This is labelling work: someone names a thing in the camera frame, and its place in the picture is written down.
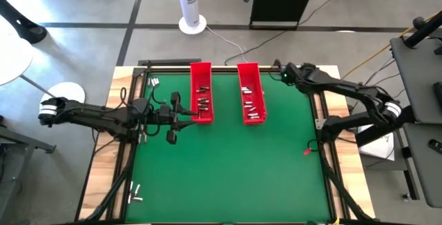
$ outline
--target small red piece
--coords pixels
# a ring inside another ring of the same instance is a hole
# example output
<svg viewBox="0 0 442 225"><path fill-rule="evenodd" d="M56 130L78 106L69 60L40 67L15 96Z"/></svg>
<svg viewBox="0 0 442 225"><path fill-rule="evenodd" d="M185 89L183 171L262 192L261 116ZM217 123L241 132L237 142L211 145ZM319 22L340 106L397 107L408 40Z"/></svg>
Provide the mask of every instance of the small red piece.
<svg viewBox="0 0 442 225"><path fill-rule="evenodd" d="M311 152L311 148L307 148L304 152L304 156L307 156Z"/></svg>

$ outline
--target table leg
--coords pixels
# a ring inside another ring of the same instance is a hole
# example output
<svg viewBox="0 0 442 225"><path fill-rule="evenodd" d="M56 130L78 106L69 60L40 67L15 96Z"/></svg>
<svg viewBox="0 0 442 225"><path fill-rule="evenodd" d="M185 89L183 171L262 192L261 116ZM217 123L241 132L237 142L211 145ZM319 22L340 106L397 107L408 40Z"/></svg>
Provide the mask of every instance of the table leg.
<svg viewBox="0 0 442 225"><path fill-rule="evenodd" d="M19 133L12 132L11 130L2 127L0 127L0 138L7 139L8 141L12 141L15 143L35 146L35 148L43 149L47 153L53 153L56 147L56 146L51 146L50 144L47 144L45 142L33 139L31 137L20 135Z"/></svg>
<svg viewBox="0 0 442 225"><path fill-rule="evenodd" d="M39 90L43 91L44 93L50 95L51 97L56 97L52 94L50 94L45 88L41 87L40 85L38 85L37 83L35 83L33 80L27 78L25 75L20 75L20 77L24 80L26 80L29 84L32 84L35 88L38 88Z"/></svg>

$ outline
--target gray table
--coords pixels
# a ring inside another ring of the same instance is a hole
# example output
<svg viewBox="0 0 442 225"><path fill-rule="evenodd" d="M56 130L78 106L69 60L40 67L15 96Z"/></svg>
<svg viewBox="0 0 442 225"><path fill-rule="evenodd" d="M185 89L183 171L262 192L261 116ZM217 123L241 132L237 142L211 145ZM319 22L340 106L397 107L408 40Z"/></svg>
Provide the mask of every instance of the gray table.
<svg viewBox="0 0 442 225"><path fill-rule="evenodd" d="M442 55L434 49L442 46L438 39L425 39L415 49L402 39L390 40L408 99L419 123L442 124L442 108L433 92L433 84L442 81Z"/></svg>
<svg viewBox="0 0 442 225"><path fill-rule="evenodd" d="M408 142L403 155L413 159L427 204L442 208L442 154L428 147L430 139L442 141L442 108L432 87L442 81L442 55L434 54L442 42L425 39L408 48L396 38L390 44L416 120L403 126Z"/></svg>
<svg viewBox="0 0 442 225"><path fill-rule="evenodd" d="M442 126L405 124L403 129L427 204L442 208L442 154L428 146L431 139L442 141Z"/></svg>

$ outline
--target round table base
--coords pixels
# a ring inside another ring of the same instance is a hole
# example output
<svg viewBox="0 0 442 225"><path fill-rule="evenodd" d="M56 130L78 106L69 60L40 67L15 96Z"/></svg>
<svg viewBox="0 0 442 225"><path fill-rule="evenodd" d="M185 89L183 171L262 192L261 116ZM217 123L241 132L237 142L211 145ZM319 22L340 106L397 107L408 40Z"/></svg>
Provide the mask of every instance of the round table base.
<svg viewBox="0 0 442 225"><path fill-rule="evenodd" d="M56 97L65 97L68 100L75 100L81 103L84 103L84 100L86 99L86 94L84 93L83 88L79 84L73 82L56 84L51 87L48 92ZM41 98L40 103L50 98L51 96L45 94Z"/></svg>

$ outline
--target white table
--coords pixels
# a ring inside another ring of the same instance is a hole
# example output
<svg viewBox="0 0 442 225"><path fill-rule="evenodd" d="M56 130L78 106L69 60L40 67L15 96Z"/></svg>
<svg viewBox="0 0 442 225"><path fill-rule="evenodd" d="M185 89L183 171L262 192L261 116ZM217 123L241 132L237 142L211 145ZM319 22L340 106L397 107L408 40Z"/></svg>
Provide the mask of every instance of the white table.
<svg viewBox="0 0 442 225"><path fill-rule="evenodd" d="M86 98L84 90L76 83L64 82L46 90L24 75L32 62L33 50L29 42L18 36L0 36L0 86L21 77L45 93L40 103L53 97L65 97L69 100L84 102Z"/></svg>

